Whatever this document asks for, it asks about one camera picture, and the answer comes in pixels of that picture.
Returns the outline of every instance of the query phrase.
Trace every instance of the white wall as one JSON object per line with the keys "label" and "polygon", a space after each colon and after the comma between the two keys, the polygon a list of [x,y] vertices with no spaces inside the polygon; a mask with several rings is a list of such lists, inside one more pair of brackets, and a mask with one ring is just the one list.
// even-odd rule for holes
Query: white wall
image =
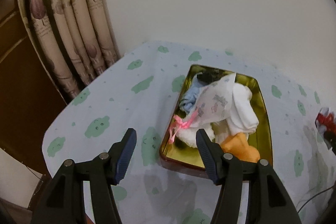
{"label": "white wall", "polygon": [[336,107],[333,0],[106,0],[122,54],[163,40],[248,55]]}
{"label": "white wall", "polygon": [[0,149],[0,197],[27,208],[39,179],[26,166]]}

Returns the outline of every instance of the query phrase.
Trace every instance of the pink bow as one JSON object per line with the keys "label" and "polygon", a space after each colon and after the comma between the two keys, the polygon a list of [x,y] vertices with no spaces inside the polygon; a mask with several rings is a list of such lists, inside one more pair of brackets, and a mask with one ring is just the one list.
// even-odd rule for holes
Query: pink bow
{"label": "pink bow", "polygon": [[183,122],[180,116],[174,115],[175,121],[172,122],[169,127],[169,135],[170,135],[169,140],[168,140],[169,144],[172,144],[175,141],[175,135],[180,129],[187,129],[190,127],[190,125],[195,120],[196,116],[198,115],[198,112],[196,110],[197,109],[195,109],[190,119],[186,122]]}

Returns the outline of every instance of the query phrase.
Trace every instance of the white towel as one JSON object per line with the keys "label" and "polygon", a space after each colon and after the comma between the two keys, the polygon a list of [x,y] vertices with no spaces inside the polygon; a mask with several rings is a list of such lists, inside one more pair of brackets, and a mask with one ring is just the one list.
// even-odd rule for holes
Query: white towel
{"label": "white towel", "polygon": [[188,146],[197,148],[196,145],[196,132],[197,130],[203,128],[208,135],[209,139],[212,141],[215,138],[215,134],[213,133],[213,130],[211,128],[211,125],[209,123],[204,124],[200,127],[194,127],[194,128],[187,128],[187,129],[180,129],[176,133],[176,137],[179,138],[181,141],[185,142]]}
{"label": "white towel", "polygon": [[229,135],[230,130],[226,120],[211,123],[211,127],[215,133],[215,142],[221,144]]}
{"label": "white towel", "polygon": [[251,107],[251,98],[252,92],[248,87],[239,83],[234,84],[231,116],[226,119],[233,136],[239,132],[251,134],[257,129],[259,121]]}

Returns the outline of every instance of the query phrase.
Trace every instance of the orange toy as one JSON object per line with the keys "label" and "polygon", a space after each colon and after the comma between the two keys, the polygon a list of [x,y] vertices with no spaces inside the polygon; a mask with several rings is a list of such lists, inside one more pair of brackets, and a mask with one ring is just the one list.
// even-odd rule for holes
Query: orange toy
{"label": "orange toy", "polygon": [[231,153],[243,161],[258,162],[259,151],[248,144],[244,133],[240,132],[235,136],[228,136],[222,143],[221,148],[225,153]]}

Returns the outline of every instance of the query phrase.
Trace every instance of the curtain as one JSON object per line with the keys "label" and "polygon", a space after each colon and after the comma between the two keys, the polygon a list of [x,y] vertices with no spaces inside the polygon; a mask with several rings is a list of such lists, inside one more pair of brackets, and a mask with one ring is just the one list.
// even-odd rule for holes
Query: curtain
{"label": "curtain", "polygon": [[65,101],[118,60],[103,0],[17,0],[29,38]]}

